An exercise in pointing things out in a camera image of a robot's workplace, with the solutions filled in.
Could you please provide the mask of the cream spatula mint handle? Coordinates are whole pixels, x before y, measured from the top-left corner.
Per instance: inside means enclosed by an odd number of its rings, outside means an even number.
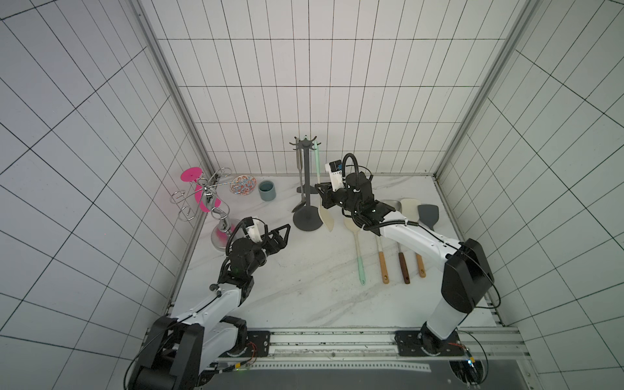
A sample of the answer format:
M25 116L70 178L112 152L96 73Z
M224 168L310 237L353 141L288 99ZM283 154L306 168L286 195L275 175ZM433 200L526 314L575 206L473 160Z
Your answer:
M360 242L359 242L359 238L358 238L358 233L360 231L359 227L355 224L355 222L350 219L350 218L345 218L344 219L344 225L345 227L352 232L353 236L354 236L354 242L355 242L355 248L356 248L356 255L357 255L357 270L358 270L358 277L360 280L360 283L362 285L365 285L367 282L367 278L366 278L366 273L365 273L365 269L364 269L364 265L363 265L363 261L362 261L362 252L361 252L361 246L360 246Z

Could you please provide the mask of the cream utensil dark wood handle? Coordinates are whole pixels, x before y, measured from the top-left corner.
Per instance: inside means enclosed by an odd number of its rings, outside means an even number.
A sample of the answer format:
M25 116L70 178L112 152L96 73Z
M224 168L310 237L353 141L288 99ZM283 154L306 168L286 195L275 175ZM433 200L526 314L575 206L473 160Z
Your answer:
M383 200L383 202L390 205L392 208L395 209L395 211L401 212L401 203L399 203L399 201ZM401 248L400 243L397 243L396 246L397 246L397 253L398 253L399 264L401 267L401 274L402 274L403 281L405 284L410 284L410 274L409 274L408 266L406 263L405 255L403 253L403 249Z

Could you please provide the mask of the cream spatula light wood handle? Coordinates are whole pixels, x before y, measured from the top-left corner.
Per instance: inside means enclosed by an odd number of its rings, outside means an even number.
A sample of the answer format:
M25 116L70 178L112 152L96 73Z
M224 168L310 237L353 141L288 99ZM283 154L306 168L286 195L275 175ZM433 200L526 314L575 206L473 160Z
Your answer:
M406 216L410 221L418 222L419 221L418 206L421 205L421 202L418 199L414 199L414 198L403 198L401 199L400 203L401 203L402 214ZM414 252L414 253L415 253L416 262L418 265L419 276L421 278L425 278L427 273L426 273L426 269L424 266L423 258L419 253L417 252Z

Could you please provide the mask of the grey spatula mint handle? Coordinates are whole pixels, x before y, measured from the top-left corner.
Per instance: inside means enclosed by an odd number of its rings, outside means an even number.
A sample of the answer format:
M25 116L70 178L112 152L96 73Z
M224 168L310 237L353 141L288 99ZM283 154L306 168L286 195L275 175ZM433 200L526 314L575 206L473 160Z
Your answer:
M440 219L440 211L437 205L420 204L417 206L419 223L434 231L434 227Z

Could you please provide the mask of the grey metal utensil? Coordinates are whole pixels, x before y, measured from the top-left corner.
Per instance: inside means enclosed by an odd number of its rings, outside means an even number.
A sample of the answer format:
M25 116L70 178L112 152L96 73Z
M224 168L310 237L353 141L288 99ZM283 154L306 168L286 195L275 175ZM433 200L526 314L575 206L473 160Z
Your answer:
M298 146L299 140L295 138L295 142L292 144L294 146L294 150L296 152L296 163L297 170L300 182L303 182L303 160L302 160L302 149Z

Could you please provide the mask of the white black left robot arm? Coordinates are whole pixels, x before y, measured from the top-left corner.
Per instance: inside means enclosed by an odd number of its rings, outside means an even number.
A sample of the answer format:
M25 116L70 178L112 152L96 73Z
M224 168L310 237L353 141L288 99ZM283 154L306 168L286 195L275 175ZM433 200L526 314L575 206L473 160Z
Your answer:
M289 224L271 230L261 219L242 219L227 240L208 298L179 317L163 316L153 323L124 374L124 388L194 389L222 354L243 354L246 322L230 314L250 295L253 273L287 247L290 230Z

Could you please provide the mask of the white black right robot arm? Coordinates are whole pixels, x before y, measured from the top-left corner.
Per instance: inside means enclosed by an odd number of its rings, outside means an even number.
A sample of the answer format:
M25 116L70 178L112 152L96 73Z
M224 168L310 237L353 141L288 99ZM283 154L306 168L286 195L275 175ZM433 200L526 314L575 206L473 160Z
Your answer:
M395 207L375 199L371 180L353 172L337 181L315 185L323 207L339 206L358 230L404 245L434 262L442 272L441 299L422 325L419 344L435 356L465 318L494 287L483 247L468 239L453 240L433 231L422 219L412 221Z

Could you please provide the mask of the grey utensil rack stand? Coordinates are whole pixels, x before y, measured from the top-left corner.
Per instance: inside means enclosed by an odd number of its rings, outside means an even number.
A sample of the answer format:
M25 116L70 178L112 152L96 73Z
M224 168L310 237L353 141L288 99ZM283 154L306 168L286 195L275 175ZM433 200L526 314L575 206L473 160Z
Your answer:
M303 182L300 182L300 186L312 186L310 184L310 151L314 149L313 141L315 140L315 138L312 141L309 140L307 137L297 139L299 140L298 146L302 149L302 160L304 167ZM311 204L311 195L312 194L310 194L310 191L307 191L306 205L296 213L293 213L292 219L295 226L303 232L313 232L323 225L323 222L318 213L318 207Z

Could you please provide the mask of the teal ceramic cup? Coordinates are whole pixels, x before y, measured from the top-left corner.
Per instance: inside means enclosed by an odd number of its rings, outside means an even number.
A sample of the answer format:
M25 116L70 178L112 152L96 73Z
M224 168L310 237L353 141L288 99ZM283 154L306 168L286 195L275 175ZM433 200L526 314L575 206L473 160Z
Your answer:
M265 202L271 202L276 198L276 187L273 181L264 180L258 184L260 198Z

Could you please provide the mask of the chrome wine glass holder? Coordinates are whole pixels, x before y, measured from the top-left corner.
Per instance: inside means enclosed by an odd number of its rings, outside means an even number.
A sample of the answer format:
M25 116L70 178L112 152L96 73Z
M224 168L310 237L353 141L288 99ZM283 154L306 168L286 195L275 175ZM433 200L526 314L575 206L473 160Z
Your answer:
M183 171L180 179L184 183L191 185L192 193L187 195L184 191L175 191L171 194L171 203L180 205L178 219L190 222L195 218L189 206L185 206L184 202L188 198L193 198L198 204L198 208L218 221L216 227L211 233L211 242L216 250L225 251L227 241L234 235L233 231L237 221L231 218L231 208L223 201L218 193L217 188L221 185L229 185L232 182L219 183L219 179L226 178L232 174L229 167L221 167L210 178L207 178L201 167L190 167Z

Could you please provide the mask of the pink plastic wine glass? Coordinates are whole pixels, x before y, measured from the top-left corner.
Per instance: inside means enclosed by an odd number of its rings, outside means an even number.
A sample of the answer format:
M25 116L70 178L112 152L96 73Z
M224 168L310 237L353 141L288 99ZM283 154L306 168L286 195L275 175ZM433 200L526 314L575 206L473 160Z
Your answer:
M191 167L183 171L180 179L185 183L195 184L192 197L201 211L211 213L214 209L221 206L221 200L212 192L209 180L204 177L201 167Z

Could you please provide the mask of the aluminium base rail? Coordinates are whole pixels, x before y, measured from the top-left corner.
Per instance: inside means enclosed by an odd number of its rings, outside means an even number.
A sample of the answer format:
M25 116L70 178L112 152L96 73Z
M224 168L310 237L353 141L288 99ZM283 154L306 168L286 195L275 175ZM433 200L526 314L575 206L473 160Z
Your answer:
M461 328L440 352L424 352L416 328L251 329L245 352L221 354L210 370L374 369L428 372L429 362L466 361L484 367L530 357L516 328Z

